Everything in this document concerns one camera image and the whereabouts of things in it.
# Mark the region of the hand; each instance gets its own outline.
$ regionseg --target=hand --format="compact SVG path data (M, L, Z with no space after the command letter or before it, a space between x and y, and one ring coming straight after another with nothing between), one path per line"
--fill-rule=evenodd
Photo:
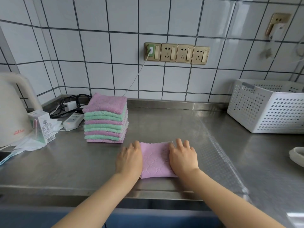
M128 148L123 147L117 154L116 173L137 181L143 170L142 157L139 141L131 143Z
M176 145L170 143L170 166L178 177L185 177L193 170L199 169L197 154L193 147L190 147L189 141L185 140L184 145L179 138L176 139Z

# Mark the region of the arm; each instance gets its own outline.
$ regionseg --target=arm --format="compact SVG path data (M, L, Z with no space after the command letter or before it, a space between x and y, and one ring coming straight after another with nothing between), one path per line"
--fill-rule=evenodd
M189 141L182 144L176 140L177 148L170 144L170 165L175 174L198 194L227 228L283 228L241 197L218 184L199 169L197 154Z
M129 193L142 172L139 141L117 155L116 173L99 190L66 215L53 228L100 228L118 203Z

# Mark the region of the kettle handle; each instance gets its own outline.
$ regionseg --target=kettle handle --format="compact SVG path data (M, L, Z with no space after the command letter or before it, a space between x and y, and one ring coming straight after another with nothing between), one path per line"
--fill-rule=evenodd
M38 97L36 96L29 80L25 76L18 73L5 72L5 73L0 73L0 78L10 83L16 83L22 86L29 100L31 101L34 109L42 110L42 106L38 100Z

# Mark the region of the stack of towels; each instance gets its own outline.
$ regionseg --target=stack of towels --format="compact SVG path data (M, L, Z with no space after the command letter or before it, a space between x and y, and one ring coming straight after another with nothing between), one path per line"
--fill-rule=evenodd
M83 112L87 142L123 143L129 125L127 97L95 93Z

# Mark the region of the power strip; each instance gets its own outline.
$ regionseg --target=power strip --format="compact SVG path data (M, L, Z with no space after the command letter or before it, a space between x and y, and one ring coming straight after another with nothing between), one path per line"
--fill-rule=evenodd
M82 122L84 114L73 113L68 117L63 123L63 127L66 131L76 129L79 124Z

